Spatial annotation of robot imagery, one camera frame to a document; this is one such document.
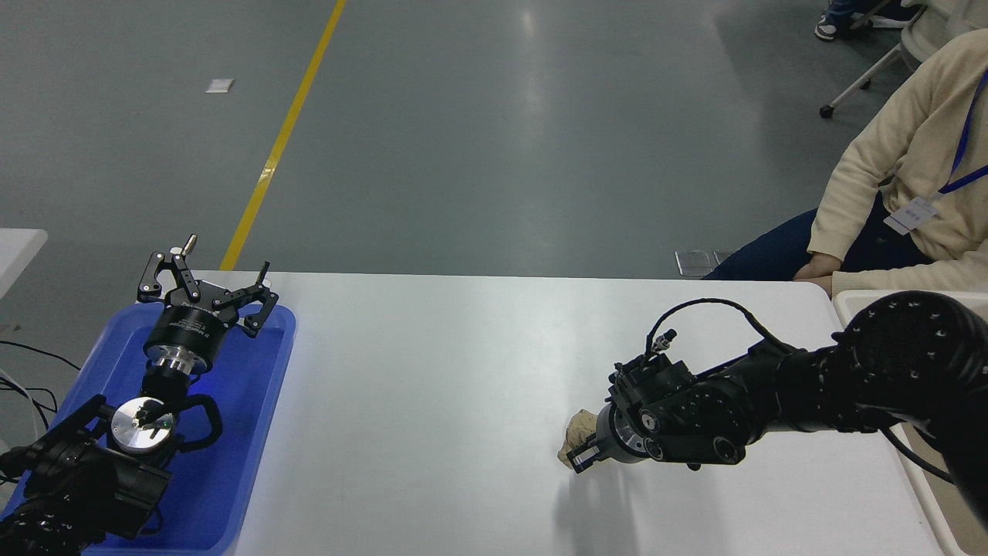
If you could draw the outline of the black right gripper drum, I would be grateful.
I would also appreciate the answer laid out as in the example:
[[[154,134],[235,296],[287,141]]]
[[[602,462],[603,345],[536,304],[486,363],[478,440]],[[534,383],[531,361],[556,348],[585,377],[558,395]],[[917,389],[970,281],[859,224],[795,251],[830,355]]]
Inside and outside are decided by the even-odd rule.
[[[614,432],[615,407],[603,407],[595,419],[595,463],[617,458],[618,438]]]

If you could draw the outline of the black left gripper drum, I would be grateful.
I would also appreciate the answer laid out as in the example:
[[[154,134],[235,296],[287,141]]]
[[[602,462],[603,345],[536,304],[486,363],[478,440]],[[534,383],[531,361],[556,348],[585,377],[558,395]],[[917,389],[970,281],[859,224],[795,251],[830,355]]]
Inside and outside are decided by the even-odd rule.
[[[208,310],[166,307],[144,344],[150,366],[212,367],[232,325]]]

